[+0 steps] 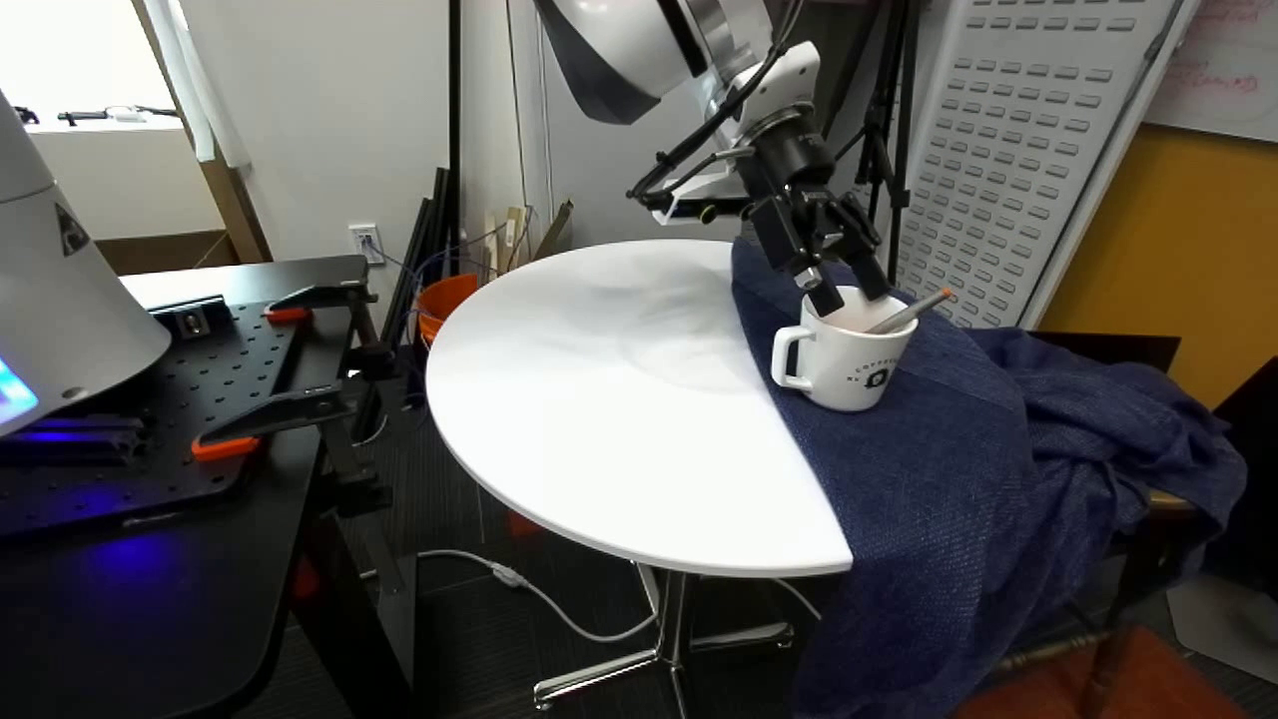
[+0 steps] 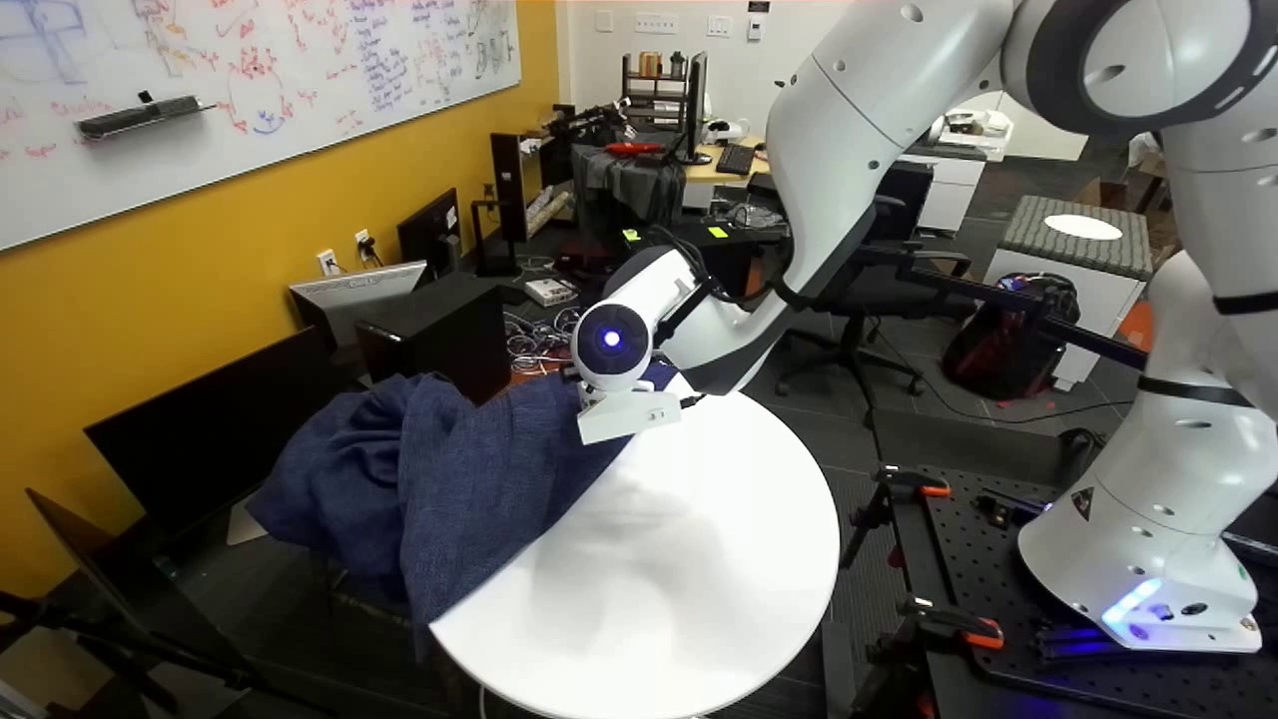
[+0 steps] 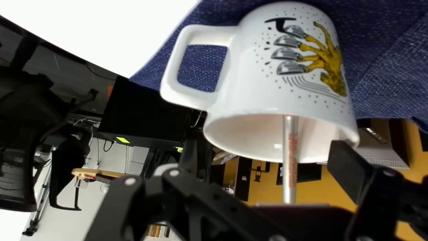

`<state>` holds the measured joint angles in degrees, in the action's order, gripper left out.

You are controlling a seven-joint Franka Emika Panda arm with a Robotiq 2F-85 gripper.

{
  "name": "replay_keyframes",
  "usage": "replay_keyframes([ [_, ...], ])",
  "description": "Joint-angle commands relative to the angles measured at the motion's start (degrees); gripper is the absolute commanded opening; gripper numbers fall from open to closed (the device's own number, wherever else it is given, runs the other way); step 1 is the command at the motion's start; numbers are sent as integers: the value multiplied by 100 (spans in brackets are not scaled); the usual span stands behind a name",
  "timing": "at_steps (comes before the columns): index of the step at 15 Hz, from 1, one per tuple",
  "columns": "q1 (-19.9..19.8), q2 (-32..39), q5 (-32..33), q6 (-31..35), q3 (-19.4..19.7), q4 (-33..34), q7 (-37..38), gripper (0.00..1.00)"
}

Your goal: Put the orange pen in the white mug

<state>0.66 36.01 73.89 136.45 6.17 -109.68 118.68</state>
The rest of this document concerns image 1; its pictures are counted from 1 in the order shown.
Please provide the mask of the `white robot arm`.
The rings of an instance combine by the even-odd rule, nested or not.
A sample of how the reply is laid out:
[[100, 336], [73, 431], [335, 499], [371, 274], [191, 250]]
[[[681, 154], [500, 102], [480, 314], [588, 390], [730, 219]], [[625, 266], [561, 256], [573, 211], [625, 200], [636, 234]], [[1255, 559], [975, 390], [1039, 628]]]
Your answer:
[[[873, 299], [893, 292], [878, 234], [831, 191], [834, 154], [811, 127], [819, 49], [778, 18], [754, 55], [721, 0], [532, 0], [584, 117], [636, 123], [700, 81], [708, 119], [628, 186], [660, 219], [738, 211], [769, 258], [831, 314], [826, 258]], [[18, 435], [96, 400], [174, 348], [174, 331], [120, 284], [58, 186], [18, 107], [0, 127], [0, 431]]]

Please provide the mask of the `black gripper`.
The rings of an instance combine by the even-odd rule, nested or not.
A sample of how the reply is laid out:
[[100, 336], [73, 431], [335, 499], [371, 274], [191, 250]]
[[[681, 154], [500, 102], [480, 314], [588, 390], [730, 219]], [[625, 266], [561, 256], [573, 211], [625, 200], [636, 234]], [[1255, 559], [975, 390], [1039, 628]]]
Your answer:
[[794, 286], [819, 314], [845, 307], [838, 286], [823, 270], [834, 250], [859, 279], [866, 299], [883, 299], [893, 279], [877, 250], [873, 219], [838, 200], [826, 180], [834, 175], [831, 146], [807, 119], [787, 119], [751, 141], [738, 159], [749, 183], [749, 224], [775, 266], [793, 266]]

